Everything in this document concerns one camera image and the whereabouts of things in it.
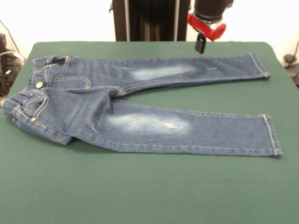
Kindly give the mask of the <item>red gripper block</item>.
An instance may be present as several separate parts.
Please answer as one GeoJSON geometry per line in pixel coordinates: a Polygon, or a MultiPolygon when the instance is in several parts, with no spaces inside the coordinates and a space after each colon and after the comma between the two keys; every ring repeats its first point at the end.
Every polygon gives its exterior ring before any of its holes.
{"type": "Polygon", "coordinates": [[[225,23],[207,23],[199,20],[194,14],[188,13],[188,24],[198,33],[195,43],[195,50],[198,53],[204,54],[206,48],[206,39],[211,41],[218,40],[226,31],[225,23]]]}

